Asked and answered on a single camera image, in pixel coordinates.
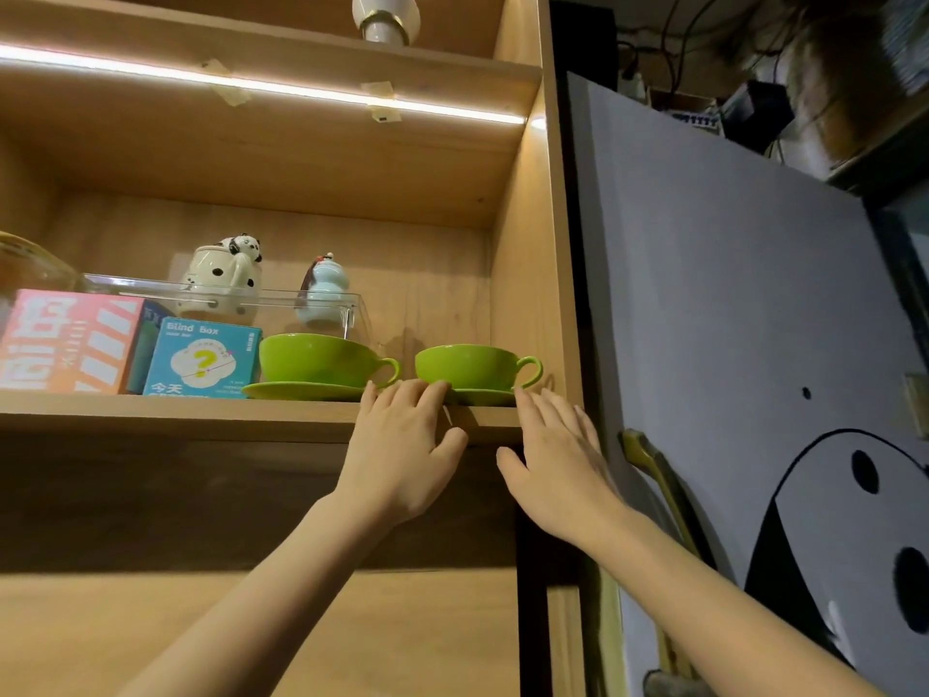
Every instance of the finger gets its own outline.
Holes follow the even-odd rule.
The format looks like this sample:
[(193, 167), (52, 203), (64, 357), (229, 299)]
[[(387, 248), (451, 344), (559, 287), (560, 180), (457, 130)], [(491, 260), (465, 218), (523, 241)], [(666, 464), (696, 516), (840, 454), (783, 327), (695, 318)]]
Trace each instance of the finger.
[(541, 390), (541, 397), (551, 403), (553, 408), (558, 411), (558, 416), (565, 424), (565, 428), (574, 433), (575, 437), (584, 439), (584, 433), (581, 430), (581, 423), (578, 421), (578, 416), (574, 412), (574, 407), (570, 403), (565, 401), (563, 397), (555, 394), (553, 391), (549, 391), (547, 388), (543, 388)]
[(435, 450), (432, 451), (432, 456), (441, 460), (445, 465), (451, 465), (453, 468), (457, 468), (458, 461), (462, 458), (462, 455), (465, 454), (466, 447), (467, 433), (459, 427), (449, 428), (445, 433), (445, 437), (442, 438), (442, 442), (435, 446)]
[(541, 413), (535, 407), (535, 401), (532, 400), (532, 397), (521, 386), (514, 388), (513, 393), (517, 397), (519, 426), (524, 431), (532, 430), (535, 427), (544, 427), (545, 421), (541, 420)]
[(598, 436), (597, 429), (594, 427), (594, 423), (590, 420), (590, 417), (581, 410), (580, 406), (575, 406), (574, 412), (581, 422), (581, 428), (584, 429), (584, 439), (590, 443), (590, 446), (594, 448), (594, 450), (598, 453), (602, 453), (603, 451), (600, 450), (600, 436)]
[(539, 409), (541, 419), (545, 421), (545, 427), (559, 428), (565, 426), (561, 421), (561, 416), (558, 415), (558, 411), (554, 409), (550, 401), (542, 398), (539, 394), (529, 394), (529, 396), (535, 401), (535, 407)]
[(438, 419), (438, 409), (442, 407), (445, 401), (445, 395), (449, 393), (449, 383), (445, 381), (436, 381), (426, 387), (423, 395), (419, 397), (419, 403), (416, 408), (427, 410)]
[(397, 392), (400, 390), (402, 384), (403, 382), (399, 381), (395, 384), (391, 384), (386, 389), (381, 391), (377, 395), (377, 401), (375, 401), (375, 405), (372, 407), (372, 410), (383, 410), (388, 408), (390, 402), (394, 399), (395, 396), (397, 396)]
[(375, 382), (369, 381), (364, 385), (364, 393), (361, 394), (361, 408), (358, 411), (358, 420), (362, 420), (368, 413), (371, 412), (371, 409), (377, 401), (377, 387)]
[(531, 473), (522, 464), (518, 455), (509, 448), (500, 448), (497, 451), (497, 469), (504, 476), (506, 488), (521, 506), (522, 499), (525, 498), (526, 482)]
[(423, 395), (426, 386), (429, 385), (422, 379), (410, 379), (403, 382), (394, 397), (393, 403), (410, 406), (410, 408), (414, 407), (419, 402), (419, 397)]

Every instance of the question mark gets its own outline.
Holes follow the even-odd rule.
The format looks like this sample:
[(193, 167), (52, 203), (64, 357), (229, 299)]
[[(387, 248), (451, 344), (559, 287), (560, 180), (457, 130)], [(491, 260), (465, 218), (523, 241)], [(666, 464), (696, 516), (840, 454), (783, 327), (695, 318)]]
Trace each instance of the question mark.
[(197, 374), (194, 374), (194, 376), (203, 378), (206, 376), (206, 370), (212, 367), (216, 363), (216, 360), (219, 358), (216, 357), (215, 352), (212, 352), (209, 349), (198, 349), (193, 353), (193, 359), (200, 361), (200, 363), (197, 365), (197, 369), (201, 370), (200, 372), (197, 372)]

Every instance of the refrigerator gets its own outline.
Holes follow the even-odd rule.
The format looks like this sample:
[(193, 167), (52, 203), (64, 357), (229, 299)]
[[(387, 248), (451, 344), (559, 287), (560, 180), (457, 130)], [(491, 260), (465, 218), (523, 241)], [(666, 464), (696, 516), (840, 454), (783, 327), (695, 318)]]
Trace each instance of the refrigerator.
[[(579, 76), (567, 96), (585, 376), (621, 495), (680, 537), (625, 460), (634, 429), (719, 572), (893, 697), (929, 694), (929, 443), (904, 388), (925, 365), (861, 200)], [(659, 631), (617, 591), (637, 697)]]

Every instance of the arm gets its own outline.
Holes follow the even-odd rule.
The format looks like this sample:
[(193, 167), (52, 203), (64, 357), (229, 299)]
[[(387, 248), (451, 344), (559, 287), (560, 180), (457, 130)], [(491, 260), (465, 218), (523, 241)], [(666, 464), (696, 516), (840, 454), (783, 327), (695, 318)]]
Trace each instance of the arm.
[(497, 455), (517, 503), (603, 566), (719, 697), (882, 695), (622, 503), (581, 409), (548, 391), (517, 392), (517, 405), (526, 465), (511, 450)]
[(378, 396), (369, 384), (335, 491), (121, 697), (270, 695), (355, 567), (454, 474), (467, 435), (435, 445), (447, 390), (409, 381)]

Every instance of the hand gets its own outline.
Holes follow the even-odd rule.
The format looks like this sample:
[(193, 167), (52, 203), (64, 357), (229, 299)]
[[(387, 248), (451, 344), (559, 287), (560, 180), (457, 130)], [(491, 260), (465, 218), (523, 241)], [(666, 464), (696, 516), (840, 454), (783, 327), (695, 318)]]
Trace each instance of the hand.
[(625, 508), (613, 491), (594, 424), (548, 389), (539, 395), (517, 387), (516, 396), (526, 464), (500, 448), (497, 467), (540, 528), (587, 550), (603, 515)]
[(445, 489), (467, 447), (460, 428), (435, 444), (445, 382), (397, 382), (378, 395), (368, 382), (335, 495), (383, 514), (390, 523), (416, 517)]

